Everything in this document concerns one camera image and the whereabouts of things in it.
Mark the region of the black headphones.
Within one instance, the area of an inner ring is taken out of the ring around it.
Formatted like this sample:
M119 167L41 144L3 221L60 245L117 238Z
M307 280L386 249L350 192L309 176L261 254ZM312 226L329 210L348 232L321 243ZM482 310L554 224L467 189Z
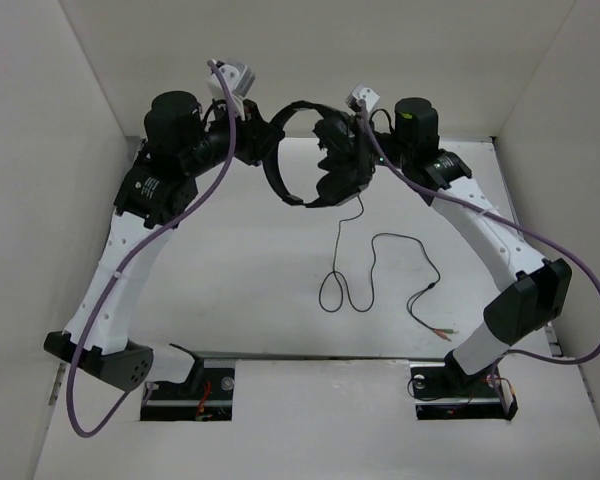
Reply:
M297 113L301 111L315 111L319 114L320 119L314 124L313 133L318 139L318 147L324 151L326 155L317 163L317 168L324 172L324 175L316 183L317 198L311 202L306 202L302 198L292 194L284 183L279 167L279 148L277 147L263 162L262 167L265 173L265 177L271 186L272 190L276 195L286 204L290 206L303 206L305 208L326 208L342 205L354 197L348 200L329 200L327 194L324 192L325 180L324 177L327 175L325 169L325 158L327 157L327 150L325 146L326 140L326 125L325 120L330 116L339 112L344 112L323 104L313 103L306 100L300 100L290 103L285 106L279 112L277 112L271 120L271 123L279 126L283 129L286 123Z

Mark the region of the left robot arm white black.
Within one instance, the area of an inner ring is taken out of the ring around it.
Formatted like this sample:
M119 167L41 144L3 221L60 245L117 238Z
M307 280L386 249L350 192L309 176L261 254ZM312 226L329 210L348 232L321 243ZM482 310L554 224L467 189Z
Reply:
M247 165L264 160L283 139L251 100L235 119L216 100L204 116L184 91L158 95L144 117L146 139L114 200L109 236L91 284L73 318L47 334L44 350L131 392L148 376L152 348L129 338L140 294L157 256L200 198L196 180L229 153Z

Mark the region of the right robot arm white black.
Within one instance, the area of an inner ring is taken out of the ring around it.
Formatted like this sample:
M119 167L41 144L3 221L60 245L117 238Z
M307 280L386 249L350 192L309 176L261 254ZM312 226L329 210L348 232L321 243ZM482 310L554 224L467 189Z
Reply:
M362 112L327 109L314 127L320 147L328 152L319 165L336 176L339 198L367 183L377 165L399 170L468 243L499 291L485 306L481 324L444 359L442 384L454 393L467 393L510 347L561 314L572 270L522 239L484 197L470 168L440 147L438 113L430 101L399 100L387 133L369 136L365 118Z

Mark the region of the front aluminium rail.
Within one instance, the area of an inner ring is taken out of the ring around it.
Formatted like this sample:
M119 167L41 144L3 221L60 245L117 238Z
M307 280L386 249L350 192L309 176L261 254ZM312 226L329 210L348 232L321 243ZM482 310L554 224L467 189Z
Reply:
M236 360L288 360L288 361L353 361L353 360L407 360L416 362L438 362L438 357L404 357L404 356L365 356L365 355L317 355L317 354L275 354L249 352L194 351L200 358L226 358Z

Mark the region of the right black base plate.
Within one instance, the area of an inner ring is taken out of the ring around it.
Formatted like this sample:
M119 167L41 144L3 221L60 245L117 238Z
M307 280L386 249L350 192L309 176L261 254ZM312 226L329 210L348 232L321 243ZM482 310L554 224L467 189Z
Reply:
M409 373L407 393L420 421L511 421L518 413L515 389L499 371L480 374L460 385L446 379L442 363L414 363Z

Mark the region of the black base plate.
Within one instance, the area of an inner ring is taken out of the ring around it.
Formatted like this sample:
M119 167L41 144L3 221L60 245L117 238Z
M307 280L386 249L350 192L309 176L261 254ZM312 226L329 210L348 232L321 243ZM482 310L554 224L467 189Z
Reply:
M420 421L511 421L518 413L515 389L499 371L480 374L460 385L446 379L442 363L414 363L409 373L407 393Z
M142 422L232 420L237 360L197 357L183 383L155 382L140 408Z

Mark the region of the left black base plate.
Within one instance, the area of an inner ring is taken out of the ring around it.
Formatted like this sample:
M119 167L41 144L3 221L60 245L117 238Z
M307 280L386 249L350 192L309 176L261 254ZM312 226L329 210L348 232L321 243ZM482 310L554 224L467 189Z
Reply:
M183 383L155 382L140 408L142 422L232 420L237 360L197 357Z

